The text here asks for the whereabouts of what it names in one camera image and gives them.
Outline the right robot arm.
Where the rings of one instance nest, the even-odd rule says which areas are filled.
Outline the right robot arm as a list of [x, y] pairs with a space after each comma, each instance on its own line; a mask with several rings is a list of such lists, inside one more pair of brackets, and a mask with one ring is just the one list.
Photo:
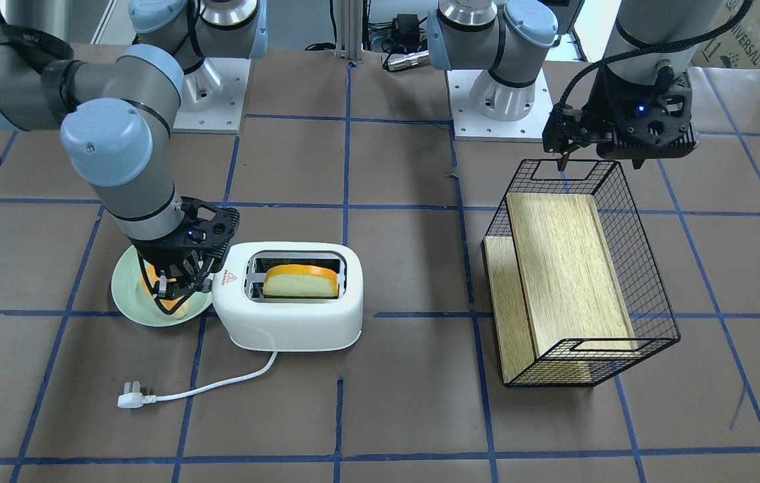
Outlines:
[[146, 298], [171, 316], [210, 290], [236, 210], [178, 193], [164, 161], [186, 76], [209, 58], [266, 54], [264, 1], [131, 1], [140, 42], [113, 64], [85, 63], [0, 8], [0, 129], [57, 129], [77, 174], [137, 251]]

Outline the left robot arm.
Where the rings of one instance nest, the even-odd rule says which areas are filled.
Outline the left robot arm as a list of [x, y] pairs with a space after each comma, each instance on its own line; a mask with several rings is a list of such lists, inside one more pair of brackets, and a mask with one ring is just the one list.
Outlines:
[[[674, 159], [698, 146], [687, 70], [697, 45], [745, 17], [713, 27], [720, 1], [622, 1], [604, 57], [569, 81], [541, 135], [564, 169], [573, 151], [595, 146], [605, 160]], [[498, 121], [527, 115], [547, 52], [576, 19], [580, 1], [440, 1], [426, 25], [431, 64], [477, 70], [470, 95]]]

